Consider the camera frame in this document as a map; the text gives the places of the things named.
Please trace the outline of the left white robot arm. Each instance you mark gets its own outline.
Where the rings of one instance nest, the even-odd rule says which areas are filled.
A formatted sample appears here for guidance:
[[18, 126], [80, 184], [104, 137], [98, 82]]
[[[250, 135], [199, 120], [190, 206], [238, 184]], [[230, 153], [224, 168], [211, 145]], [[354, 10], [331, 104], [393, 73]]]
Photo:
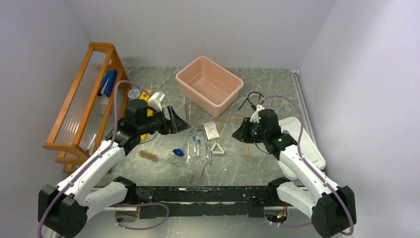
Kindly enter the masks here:
[[66, 238], [81, 232], [86, 222], [114, 204], [140, 206], [136, 184], [118, 177], [108, 186], [92, 192], [92, 188], [139, 143], [143, 134], [158, 132], [176, 134], [191, 126], [171, 106], [135, 99], [128, 103], [123, 118], [92, 156], [68, 178], [56, 186], [45, 185], [38, 195], [37, 236], [53, 231]]

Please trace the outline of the yellow rubber tubing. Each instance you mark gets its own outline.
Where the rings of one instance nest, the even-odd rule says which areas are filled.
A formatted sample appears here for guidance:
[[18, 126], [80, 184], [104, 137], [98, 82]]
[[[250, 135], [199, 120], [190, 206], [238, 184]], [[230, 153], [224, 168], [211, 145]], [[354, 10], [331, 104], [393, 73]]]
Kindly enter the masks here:
[[[242, 119], [240, 117], [226, 117], [224, 118], [217, 126], [217, 130], [220, 134], [222, 134], [225, 130], [227, 131], [226, 124], [230, 124], [231, 129], [230, 132], [233, 132], [233, 126], [237, 123], [242, 122]], [[246, 159], [247, 161], [250, 161], [250, 148], [249, 145], [246, 145]]]

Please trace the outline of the clear acrylic tube rack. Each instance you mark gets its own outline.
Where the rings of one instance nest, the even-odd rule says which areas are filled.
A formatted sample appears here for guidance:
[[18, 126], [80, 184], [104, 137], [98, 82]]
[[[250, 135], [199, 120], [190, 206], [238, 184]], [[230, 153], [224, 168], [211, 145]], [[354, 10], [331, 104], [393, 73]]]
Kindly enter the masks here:
[[[174, 112], [184, 121], [187, 121], [186, 119], [186, 113], [185, 113], [185, 109], [186, 106], [185, 104], [180, 104], [180, 105], [174, 105], [171, 106], [172, 109], [174, 110]], [[162, 111], [164, 112], [164, 116], [166, 119], [170, 119], [170, 112], [169, 112], [169, 106], [164, 106], [162, 107]]]

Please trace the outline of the wooden drying rack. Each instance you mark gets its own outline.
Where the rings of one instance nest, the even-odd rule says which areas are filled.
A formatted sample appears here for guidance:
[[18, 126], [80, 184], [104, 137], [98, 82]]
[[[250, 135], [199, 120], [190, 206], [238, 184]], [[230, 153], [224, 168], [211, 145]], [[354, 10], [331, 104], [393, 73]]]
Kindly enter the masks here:
[[89, 141], [97, 134], [91, 153], [96, 150], [113, 123], [114, 96], [117, 96], [118, 119], [127, 105], [129, 84], [113, 88], [110, 97], [97, 96], [105, 73], [117, 71], [115, 82], [128, 80], [115, 46], [111, 43], [92, 42], [83, 58], [70, 90], [61, 107], [51, 132], [44, 143], [47, 150], [57, 151], [55, 161], [64, 164], [64, 172], [71, 174], [88, 158]]

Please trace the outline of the brown test tube brush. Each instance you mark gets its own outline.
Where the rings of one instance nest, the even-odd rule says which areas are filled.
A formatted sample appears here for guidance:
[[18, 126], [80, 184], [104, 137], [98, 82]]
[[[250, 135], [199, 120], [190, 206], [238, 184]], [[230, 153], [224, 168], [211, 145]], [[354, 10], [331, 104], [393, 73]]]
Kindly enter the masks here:
[[168, 161], [168, 160], [165, 160], [165, 159], [161, 159], [157, 154], [151, 153], [151, 152], [146, 151], [146, 150], [140, 150], [138, 152], [138, 154], [142, 158], [148, 159], [148, 160], [153, 161], [155, 163], [157, 163], [157, 162], [164, 162], [164, 163], [168, 163], [168, 164], [172, 164], [172, 165], [177, 166], [175, 163], [173, 163], [171, 161]]

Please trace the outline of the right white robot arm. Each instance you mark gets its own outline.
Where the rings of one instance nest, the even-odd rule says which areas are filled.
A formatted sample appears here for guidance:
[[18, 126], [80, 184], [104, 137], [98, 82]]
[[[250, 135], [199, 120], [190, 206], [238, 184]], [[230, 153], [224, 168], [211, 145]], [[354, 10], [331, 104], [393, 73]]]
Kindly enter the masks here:
[[317, 233], [330, 238], [338, 233], [350, 236], [357, 222], [355, 195], [349, 186], [339, 186], [323, 174], [303, 153], [297, 136], [285, 133], [273, 109], [262, 109], [244, 118], [232, 137], [248, 144], [261, 143], [279, 163], [288, 167], [305, 189], [291, 180], [275, 185], [267, 192], [272, 205], [291, 204], [311, 220]]

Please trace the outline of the blue clamp on rack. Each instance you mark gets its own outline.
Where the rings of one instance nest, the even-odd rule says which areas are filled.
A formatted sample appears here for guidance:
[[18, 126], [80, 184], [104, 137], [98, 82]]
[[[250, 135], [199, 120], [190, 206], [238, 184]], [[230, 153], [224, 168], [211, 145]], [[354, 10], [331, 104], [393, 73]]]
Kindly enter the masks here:
[[110, 97], [114, 88], [116, 77], [117, 71], [115, 69], [107, 71], [101, 81], [97, 96], [100, 97], [102, 95], [105, 95], [106, 97]]

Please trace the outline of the white clay triangle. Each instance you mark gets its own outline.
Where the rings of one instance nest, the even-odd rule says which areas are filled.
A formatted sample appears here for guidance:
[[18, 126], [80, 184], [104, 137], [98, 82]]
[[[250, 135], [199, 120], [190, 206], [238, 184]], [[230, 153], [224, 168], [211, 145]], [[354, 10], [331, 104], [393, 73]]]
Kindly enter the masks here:
[[215, 142], [211, 147], [211, 152], [216, 155], [224, 155], [225, 151], [218, 142]]

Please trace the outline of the white powder zip bag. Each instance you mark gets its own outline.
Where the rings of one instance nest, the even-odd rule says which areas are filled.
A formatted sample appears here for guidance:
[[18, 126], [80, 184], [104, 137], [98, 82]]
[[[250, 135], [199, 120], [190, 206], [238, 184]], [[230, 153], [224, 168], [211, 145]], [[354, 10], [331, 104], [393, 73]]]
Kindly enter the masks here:
[[220, 134], [218, 132], [215, 122], [204, 122], [202, 126], [207, 140], [214, 140], [220, 138]]

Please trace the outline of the pink plastic bin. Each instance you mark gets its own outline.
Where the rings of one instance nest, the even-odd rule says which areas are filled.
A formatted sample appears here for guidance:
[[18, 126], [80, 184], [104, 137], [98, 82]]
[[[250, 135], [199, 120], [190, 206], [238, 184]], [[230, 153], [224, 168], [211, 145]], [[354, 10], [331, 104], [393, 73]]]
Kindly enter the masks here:
[[200, 56], [175, 76], [182, 93], [212, 117], [219, 117], [237, 98], [244, 82], [241, 78]]

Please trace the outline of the white plastic lid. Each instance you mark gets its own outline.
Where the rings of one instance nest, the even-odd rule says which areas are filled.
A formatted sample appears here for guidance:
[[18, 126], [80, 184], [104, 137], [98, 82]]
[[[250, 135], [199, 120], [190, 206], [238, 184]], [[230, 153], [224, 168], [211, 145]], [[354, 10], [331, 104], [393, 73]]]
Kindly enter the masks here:
[[[285, 119], [281, 119], [278, 122], [282, 129], [282, 132], [285, 131], [286, 133], [290, 134], [296, 141], [298, 140], [301, 128], [301, 123], [298, 118], [288, 117]], [[303, 130], [300, 146], [302, 155], [305, 158], [309, 159], [317, 168], [323, 171], [326, 166], [326, 161], [305, 129]], [[281, 171], [283, 172], [286, 178], [288, 178], [289, 180], [296, 180], [298, 178], [292, 172], [292, 170], [287, 167], [286, 164], [282, 163], [281, 161], [279, 161], [278, 163]]]

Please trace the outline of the blue capped test tube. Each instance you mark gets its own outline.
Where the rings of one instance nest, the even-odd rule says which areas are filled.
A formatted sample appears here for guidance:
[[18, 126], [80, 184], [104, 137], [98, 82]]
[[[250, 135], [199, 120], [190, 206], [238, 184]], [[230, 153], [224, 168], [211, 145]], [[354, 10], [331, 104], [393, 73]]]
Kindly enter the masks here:
[[193, 136], [192, 139], [193, 139], [193, 151], [194, 151], [194, 154], [196, 154], [196, 152], [197, 152], [197, 139], [196, 139], [195, 136]]

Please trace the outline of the metal crucible tongs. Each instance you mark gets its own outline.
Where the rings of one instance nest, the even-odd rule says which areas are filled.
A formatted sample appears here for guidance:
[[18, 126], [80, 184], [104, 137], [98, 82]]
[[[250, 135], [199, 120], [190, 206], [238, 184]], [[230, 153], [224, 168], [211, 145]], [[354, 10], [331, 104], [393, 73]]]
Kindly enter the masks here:
[[202, 134], [203, 134], [204, 143], [205, 143], [205, 151], [204, 151], [204, 153], [205, 153], [206, 159], [209, 162], [209, 165], [211, 166], [212, 165], [212, 151], [211, 151], [211, 148], [210, 148], [210, 143], [209, 143], [209, 140], [208, 140], [208, 137], [207, 137], [207, 133], [205, 131], [205, 128], [204, 128], [203, 124], [202, 123], [199, 123], [199, 122], [195, 123], [195, 127], [196, 127], [196, 130], [201, 131]]

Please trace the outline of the red tipped glass thermometer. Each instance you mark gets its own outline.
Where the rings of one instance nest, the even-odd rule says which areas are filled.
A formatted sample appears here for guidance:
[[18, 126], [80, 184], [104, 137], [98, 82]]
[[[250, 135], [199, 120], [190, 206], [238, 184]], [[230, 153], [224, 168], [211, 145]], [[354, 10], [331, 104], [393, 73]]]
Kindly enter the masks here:
[[93, 149], [93, 147], [94, 147], [96, 137], [97, 137], [97, 134], [96, 134], [96, 133], [94, 133], [94, 134], [93, 134], [93, 136], [92, 136], [92, 138], [91, 138], [91, 140], [89, 141], [89, 144], [88, 144], [88, 147], [87, 147], [87, 150], [86, 150], [86, 152], [87, 152], [89, 155], [91, 154], [91, 151], [92, 151], [92, 149]]

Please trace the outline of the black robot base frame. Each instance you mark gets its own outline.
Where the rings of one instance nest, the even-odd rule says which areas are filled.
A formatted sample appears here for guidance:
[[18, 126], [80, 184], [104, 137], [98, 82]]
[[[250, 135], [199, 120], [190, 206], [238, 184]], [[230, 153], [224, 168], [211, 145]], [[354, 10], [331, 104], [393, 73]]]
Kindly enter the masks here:
[[265, 218], [267, 209], [282, 210], [283, 201], [273, 188], [261, 186], [139, 186], [129, 202], [116, 207], [151, 204], [140, 209], [140, 218], [236, 216]]

